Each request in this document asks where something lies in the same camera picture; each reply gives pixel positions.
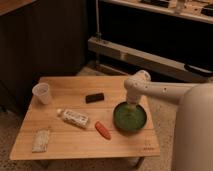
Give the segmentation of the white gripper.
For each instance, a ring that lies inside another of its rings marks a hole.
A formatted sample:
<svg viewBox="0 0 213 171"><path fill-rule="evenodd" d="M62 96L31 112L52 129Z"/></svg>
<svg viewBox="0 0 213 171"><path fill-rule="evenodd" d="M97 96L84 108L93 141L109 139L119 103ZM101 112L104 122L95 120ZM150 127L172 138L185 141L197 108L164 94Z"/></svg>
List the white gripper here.
<svg viewBox="0 0 213 171"><path fill-rule="evenodd" d="M130 116L133 116L136 111L136 105L139 104L141 101L141 95L136 93L127 93L126 95L126 102L127 105L127 111Z"/></svg>

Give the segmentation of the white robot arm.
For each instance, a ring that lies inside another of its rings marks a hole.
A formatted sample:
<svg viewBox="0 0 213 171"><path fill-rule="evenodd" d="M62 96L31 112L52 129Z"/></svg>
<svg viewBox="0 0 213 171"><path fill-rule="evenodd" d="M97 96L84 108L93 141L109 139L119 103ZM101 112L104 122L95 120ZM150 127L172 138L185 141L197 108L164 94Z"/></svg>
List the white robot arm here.
<svg viewBox="0 0 213 171"><path fill-rule="evenodd" d="M151 96L178 104L171 171L213 171L213 81L152 82L140 70L124 81L126 101L138 104Z"/></svg>

